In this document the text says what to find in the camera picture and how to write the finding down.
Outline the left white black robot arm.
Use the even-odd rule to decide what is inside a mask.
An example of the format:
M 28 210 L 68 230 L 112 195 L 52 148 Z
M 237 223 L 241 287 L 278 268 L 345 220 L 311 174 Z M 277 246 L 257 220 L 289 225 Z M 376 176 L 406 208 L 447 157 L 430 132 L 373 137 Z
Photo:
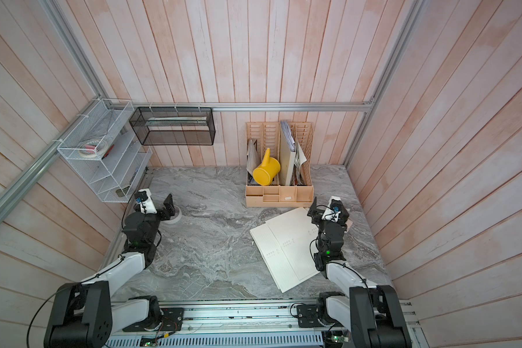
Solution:
M 164 326 L 165 316 L 154 295 L 133 297 L 116 306 L 111 303 L 122 285 L 152 264 L 162 240 L 160 223 L 177 214 L 171 194 L 162 207 L 155 207 L 147 188 L 134 197 L 134 211 L 122 224 L 123 253 L 95 275 L 64 284 L 52 295 L 45 347 L 104 347 L 112 333 L 123 329 L 159 333 Z

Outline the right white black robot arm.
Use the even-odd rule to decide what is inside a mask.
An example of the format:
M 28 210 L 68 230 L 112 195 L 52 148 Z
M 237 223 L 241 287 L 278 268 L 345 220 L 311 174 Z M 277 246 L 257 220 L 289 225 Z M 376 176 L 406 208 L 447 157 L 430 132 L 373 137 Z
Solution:
M 342 325 L 355 347 L 411 347 L 394 288 L 369 281 L 347 262 L 342 252 L 349 220 L 342 200 L 333 196 L 328 203 L 318 204 L 314 199 L 307 216 L 318 228 L 311 243 L 316 247 L 312 254 L 316 270 L 339 287 L 339 291 L 319 295 L 319 320 Z

